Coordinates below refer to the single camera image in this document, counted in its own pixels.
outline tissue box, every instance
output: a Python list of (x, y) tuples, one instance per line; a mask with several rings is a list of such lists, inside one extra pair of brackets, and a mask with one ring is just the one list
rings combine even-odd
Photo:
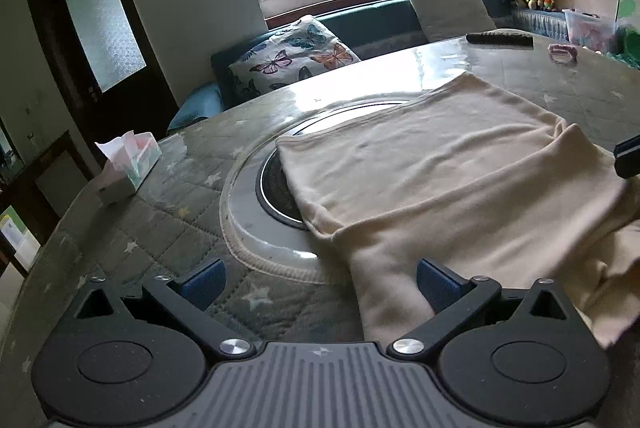
[(138, 191), (162, 153), (151, 132), (127, 132), (97, 145), (109, 159), (98, 176), (98, 195), (104, 204), (117, 202)]

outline silver screw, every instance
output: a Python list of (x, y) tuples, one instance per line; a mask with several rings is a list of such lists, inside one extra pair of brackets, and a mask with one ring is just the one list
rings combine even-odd
[(230, 354), (232, 356), (238, 356), (244, 354), (251, 349), (251, 343), (247, 340), (241, 340), (239, 338), (229, 338), (228, 340), (220, 343), (220, 352)]
[(414, 340), (413, 338), (403, 338), (402, 340), (394, 341), (392, 345), (396, 352), (400, 354), (418, 354), (424, 350), (424, 343), (420, 340)]

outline butterfly print pillow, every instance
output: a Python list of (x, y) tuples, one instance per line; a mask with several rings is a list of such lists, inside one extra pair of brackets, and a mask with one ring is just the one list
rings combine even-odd
[(312, 16), (273, 33), (229, 65), (241, 101), (333, 71), (360, 59)]

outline clear plastic container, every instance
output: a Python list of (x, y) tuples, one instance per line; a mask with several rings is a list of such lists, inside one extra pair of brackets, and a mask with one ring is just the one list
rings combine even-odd
[(588, 14), (563, 9), (569, 42), (601, 53), (618, 52), (616, 31), (618, 24), (611, 18), (597, 18)]

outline beige pillow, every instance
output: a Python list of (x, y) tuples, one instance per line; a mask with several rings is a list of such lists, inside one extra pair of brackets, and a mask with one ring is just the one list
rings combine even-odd
[(482, 0), (410, 1), (429, 42), (495, 29)]

